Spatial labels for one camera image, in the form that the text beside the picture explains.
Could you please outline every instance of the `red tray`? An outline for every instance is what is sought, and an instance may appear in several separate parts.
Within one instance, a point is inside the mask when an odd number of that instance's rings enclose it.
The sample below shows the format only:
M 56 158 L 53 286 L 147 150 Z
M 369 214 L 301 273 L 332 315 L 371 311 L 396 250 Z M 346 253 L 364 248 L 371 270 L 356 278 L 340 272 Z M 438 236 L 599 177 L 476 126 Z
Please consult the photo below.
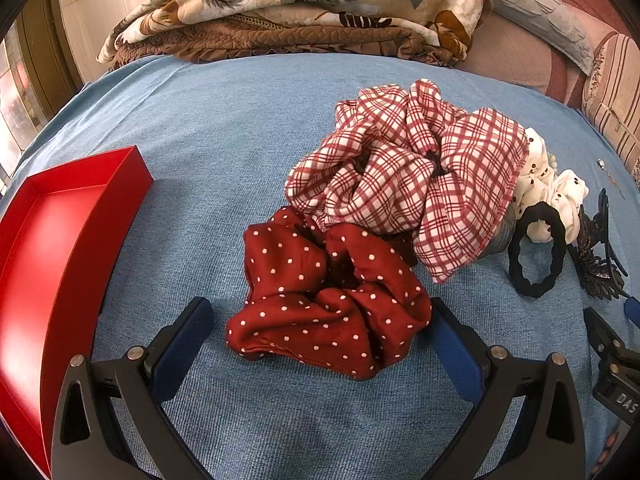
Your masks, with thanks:
M 66 366 L 152 182 L 135 146 L 88 156 L 25 179 L 0 221 L 0 414 L 46 476 Z

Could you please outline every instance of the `metal screw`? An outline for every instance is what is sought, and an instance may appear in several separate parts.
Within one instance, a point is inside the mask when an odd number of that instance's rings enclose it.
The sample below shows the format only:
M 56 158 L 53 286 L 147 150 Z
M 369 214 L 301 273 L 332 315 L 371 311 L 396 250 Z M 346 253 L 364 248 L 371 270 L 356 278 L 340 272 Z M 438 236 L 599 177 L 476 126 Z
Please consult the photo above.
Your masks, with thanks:
M 133 346 L 129 348 L 127 351 L 127 358 L 135 361 L 136 359 L 140 359 L 145 354 L 145 349 L 142 346 Z
M 81 354 L 78 354 L 78 355 L 74 355 L 74 356 L 71 358 L 71 361 L 70 361 L 70 363 L 69 363 L 69 364 L 71 364 L 73 368 L 77 368 L 77 367 L 79 367 L 82 363 L 84 363 L 84 356 L 83 356 L 83 355 L 81 355 Z
M 496 359 L 504 359 L 507 357 L 507 350 L 503 346 L 496 345 L 491 347 L 491 355 Z
M 564 358 L 564 356 L 558 352 L 553 352 L 551 354 L 551 360 L 559 366 L 562 366 L 566 362 L 566 359 Z

